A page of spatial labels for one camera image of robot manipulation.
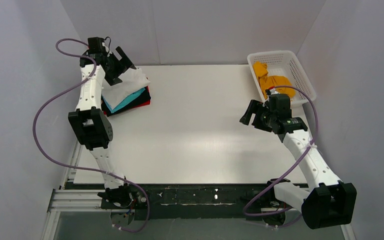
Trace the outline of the white t-shirt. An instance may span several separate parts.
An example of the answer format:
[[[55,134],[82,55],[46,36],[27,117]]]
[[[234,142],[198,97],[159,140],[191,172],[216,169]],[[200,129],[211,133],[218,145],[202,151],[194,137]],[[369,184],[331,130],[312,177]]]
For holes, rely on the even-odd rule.
[[[150,84],[142,69],[128,69],[119,77],[122,83],[110,86],[107,82],[102,84],[102,97],[112,106],[117,106],[128,95],[145,88]]]

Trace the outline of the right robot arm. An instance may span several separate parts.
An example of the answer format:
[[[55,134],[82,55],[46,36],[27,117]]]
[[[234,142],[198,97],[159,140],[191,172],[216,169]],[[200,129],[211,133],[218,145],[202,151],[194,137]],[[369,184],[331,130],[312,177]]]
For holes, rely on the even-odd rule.
[[[313,230],[351,223],[357,190],[352,183],[343,182],[327,165],[304,120],[292,115],[288,95],[271,94],[265,102],[251,100],[240,123],[277,135],[295,159],[284,174],[244,206],[245,216],[271,215],[270,212],[249,213],[247,209],[263,195],[273,193],[289,209],[298,210]]]

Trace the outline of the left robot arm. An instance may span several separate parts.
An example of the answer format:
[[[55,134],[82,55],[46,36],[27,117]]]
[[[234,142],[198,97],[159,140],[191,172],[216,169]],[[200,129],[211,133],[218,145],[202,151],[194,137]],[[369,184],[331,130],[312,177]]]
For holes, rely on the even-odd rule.
[[[121,47],[116,51],[118,59],[101,37],[88,38],[88,50],[80,59],[80,70],[84,83],[75,111],[68,114],[69,123],[79,143],[94,157],[104,179],[103,200],[121,205],[133,201],[130,186],[125,177],[113,176],[114,166],[110,161],[109,145],[113,139],[112,125],[101,109],[102,84],[110,86],[122,83],[120,76],[137,70]]]

